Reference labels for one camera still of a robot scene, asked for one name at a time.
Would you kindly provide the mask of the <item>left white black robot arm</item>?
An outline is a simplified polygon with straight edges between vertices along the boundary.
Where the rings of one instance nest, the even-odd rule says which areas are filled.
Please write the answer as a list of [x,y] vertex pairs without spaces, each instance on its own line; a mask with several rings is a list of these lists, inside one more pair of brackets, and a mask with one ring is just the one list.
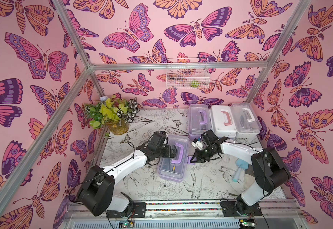
[[130,216],[134,211],[134,201],[125,193],[115,194],[115,186],[149,162],[157,158],[175,158],[178,152],[176,146],[168,145],[165,131],[154,132],[148,141],[137,147],[132,143],[129,145],[133,149],[129,156],[109,166],[91,167],[80,185],[76,198],[95,217],[109,212]]

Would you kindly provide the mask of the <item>purple toolbox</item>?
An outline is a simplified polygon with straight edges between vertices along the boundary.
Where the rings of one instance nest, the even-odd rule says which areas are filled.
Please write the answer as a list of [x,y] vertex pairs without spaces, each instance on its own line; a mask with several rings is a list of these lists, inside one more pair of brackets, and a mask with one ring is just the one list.
[[190,140],[200,138],[201,134],[210,130],[211,120],[207,105],[192,104],[188,109],[188,136]]
[[182,182],[188,164],[190,139],[183,135],[169,135],[168,146],[177,150],[173,158],[161,158],[157,172],[162,179]]

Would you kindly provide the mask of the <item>white clear-lid toolbox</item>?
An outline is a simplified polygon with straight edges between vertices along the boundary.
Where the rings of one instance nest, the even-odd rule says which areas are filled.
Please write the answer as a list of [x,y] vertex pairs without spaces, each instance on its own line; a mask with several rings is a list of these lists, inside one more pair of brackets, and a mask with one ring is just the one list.
[[250,103],[233,103],[230,108],[237,129],[236,138],[253,142],[260,133],[261,124]]

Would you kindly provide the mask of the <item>blue white toolbox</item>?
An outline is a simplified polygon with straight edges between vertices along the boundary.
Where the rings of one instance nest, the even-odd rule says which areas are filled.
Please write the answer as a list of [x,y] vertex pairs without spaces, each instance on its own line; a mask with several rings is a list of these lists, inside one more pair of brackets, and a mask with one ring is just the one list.
[[237,128],[230,106],[214,105],[209,112],[212,131],[217,137],[236,138]]

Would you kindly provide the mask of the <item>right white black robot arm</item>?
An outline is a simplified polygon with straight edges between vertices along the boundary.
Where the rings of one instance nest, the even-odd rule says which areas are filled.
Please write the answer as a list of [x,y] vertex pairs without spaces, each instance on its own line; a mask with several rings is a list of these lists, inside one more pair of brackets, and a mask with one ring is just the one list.
[[236,198],[234,210],[241,216],[251,214],[259,202],[269,196],[277,187],[292,178],[283,159],[276,149],[254,148],[231,141],[228,137],[217,137],[212,130],[192,141],[195,152],[190,163],[205,163],[215,160],[216,155],[230,155],[238,159],[237,172],[252,166],[255,181]]

